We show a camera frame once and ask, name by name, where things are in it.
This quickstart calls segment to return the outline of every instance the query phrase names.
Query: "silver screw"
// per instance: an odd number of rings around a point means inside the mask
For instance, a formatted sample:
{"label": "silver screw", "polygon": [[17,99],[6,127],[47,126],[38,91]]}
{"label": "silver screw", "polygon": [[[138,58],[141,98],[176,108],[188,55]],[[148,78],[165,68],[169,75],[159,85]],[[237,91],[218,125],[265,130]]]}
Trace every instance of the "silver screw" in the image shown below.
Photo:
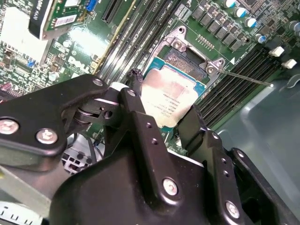
{"label": "silver screw", "polygon": [[102,86],[103,86],[103,83],[102,83],[102,81],[101,81],[101,80],[99,80],[99,79],[93,79],[93,83],[94,83],[94,84],[96,84],[97,86],[100,86],[100,87],[102,87]]}
{"label": "silver screw", "polygon": [[207,69],[207,72],[208,72],[209,74],[212,74],[212,73],[214,72],[214,69],[210,67],[210,68]]}
{"label": "silver screw", "polygon": [[215,138],[215,139],[219,139],[219,136],[216,134],[216,133],[212,133],[212,136]]}
{"label": "silver screw", "polygon": [[232,202],[226,202],[226,208],[229,212],[229,214],[233,217],[238,219],[240,217],[240,213],[238,211],[238,208],[232,203]]}
{"label": "silver screw", "polygon": [[166,193],[168,193],[169,195],[177,195],[178,188],[173,180],[171,180],[169,178],[164,179],[163,186],[164,186]]}
{"label": "silver screw", "polygon": [[11,135],[19,129],[19,124],[13,120],[0,120],[0,134]]}
{"label": "silver screw", "polygon": [[42,144],[53,144],[58,137],[54,130],[44,128],[37,132],[37,140]]}
{"label": "silver screw", "polygon": [[244,158],[244,155],[243,155],[243,153],[241,153],[241,151],[238,151],[238,155],[239,155],[240,157]]}
{"label": "silver screw", "polygon": [[128,90],[127,93],[131,96],[136,96],[136,93],[133,90]]}

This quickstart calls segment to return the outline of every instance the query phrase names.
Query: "motherboard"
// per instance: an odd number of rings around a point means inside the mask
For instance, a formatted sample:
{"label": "motherboard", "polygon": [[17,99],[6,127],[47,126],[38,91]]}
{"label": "motherboard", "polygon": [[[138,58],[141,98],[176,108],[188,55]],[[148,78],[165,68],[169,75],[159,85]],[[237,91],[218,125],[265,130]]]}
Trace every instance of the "motherboard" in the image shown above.
{"label": "motherboard", "polygon": [[[222,70],[271,82],[299,60],[297,0],[57,0],[43,14],[38,2],[0,6],[0,102],[83,74],[124,83],[160,58],[205,85],[196,103],[216,129],[264,88]],[[185,154],[173,130],[162,136]]]}

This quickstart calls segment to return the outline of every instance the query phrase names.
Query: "green circuit board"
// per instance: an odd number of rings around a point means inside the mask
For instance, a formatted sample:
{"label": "green circuit board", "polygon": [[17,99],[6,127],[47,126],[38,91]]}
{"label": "green circuit board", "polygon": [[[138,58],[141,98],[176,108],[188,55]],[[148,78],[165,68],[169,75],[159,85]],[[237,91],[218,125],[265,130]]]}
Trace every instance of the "green circuit board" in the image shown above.
{"label": "green circuit board", "polygon": [[[180,25],[187,28],[186,40],[208,59],[224,58],[226,70],[231,70],[258,45],[257,34],[267,39],[280,37],[287,48],[300,50],[299,38],[288,27],[300,15],[296,0],[239,0],[236,6],[247,10],[244,18],[235,18],[233,9],[224,8],[221,0],[114,2],[120,5],[116,7],[111,22],[103,20],[110,0],[98,1],[93,12],[85,14],[82,23],[48,42],[45,60],[40,62],[32,64],[29,54],[17,51],[0,37],[0,85],[11,84],[7,91],[17,97],[86,73],[96,74],[108,83],[123,82],[126,72],[131,68],[143,69],[155,46]],[[1,35],[6,32],[2,27],[8,8],[17,7],[30,15],[32,6],[33,2],[28,0],[3,0],[0,6]],[[203,14],[197,17],[194,12],[199,7]],[[209,22],[204,19],[206,15],[211,16]],[[248,17],[256,18],[256,27],[244,26]],[[213,22],[219,25],[216,30],[211,28]],[[226,34],[221,37],[218,30],[222,27]],[[233,47],[236,42],[240,43],[238,48]],[[169,50],[164,48],[159,57],[163,58]],[[102,131],[101,126],[92,125],[87,132],[97,139]],[[163,137],[169,148],[184,154],[184,150],[170,141],[172,134],[163,133]]]}

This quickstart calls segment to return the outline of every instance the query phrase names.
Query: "screw hole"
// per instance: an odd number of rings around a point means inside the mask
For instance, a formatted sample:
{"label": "screw hole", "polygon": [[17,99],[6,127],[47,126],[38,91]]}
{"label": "screw hole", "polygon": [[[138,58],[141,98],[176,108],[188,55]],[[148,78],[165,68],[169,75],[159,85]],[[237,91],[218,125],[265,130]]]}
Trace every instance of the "screw hole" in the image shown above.
{"label": "screw hole", "polygon": [[151,143],[154,144],[154,145],[157,145],[158,141],[155,138],[153,138],[152,141],[151,141]]}
{"label": "screw hole", "polygon": [[223,174],[224,174],[226,177],[229,177],[229,173],[228,173],[226,170],[223,171]]}
{"label": "screw hole", "polygon": [[103,114],[103,117],[105,119],[109,119],[109,118],[112,117],[112,115],[113,115],[112,111],[105,111],[104,114]]}

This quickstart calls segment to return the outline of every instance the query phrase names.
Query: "capacitor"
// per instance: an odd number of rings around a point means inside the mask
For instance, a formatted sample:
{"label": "capacitor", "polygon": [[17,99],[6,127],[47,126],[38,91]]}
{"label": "capacitor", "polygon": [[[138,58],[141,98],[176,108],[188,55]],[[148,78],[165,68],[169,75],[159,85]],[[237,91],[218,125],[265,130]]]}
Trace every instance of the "capacitor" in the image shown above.
{"label": "capacitor", "polygon": [[58,78],[59,78],[59,73],[58,72],[50,72],[49,73],[49,76],[48,76],[48,78],[49,78],[49,81],[56,81]]}
{"label": "capacitor", "polygon": [[290,25],[289,25],[289,29],[291,31],[295,31],[295,32],[300,31],[300,22],[298,22],[298,21],[291,21]]}
{"label": "capacitor", "polygon": [[237,7],[234,11],[233,14],[237,18],[242,18],[246,15],[246,9],[242,7]]}
{"label": "capacitor", "polygon": [[223,5],[225,8],[232,8],[235,6],[235,0],[224,0]]}
{"label": "capacitor", "polygon": [[256,19],[248,17],[244,22],[246,27],[255,27],[256,26]]}
{"label": "capacitor", "polygon": [[260,43],[260,44],[262,44],[262,43],[264,43],[265,41],[266,41],[266,36],[264,36],[264,35],[261,35],[261,34],[256,34],[255,35],[255,40],[258,42],[258,43]]}

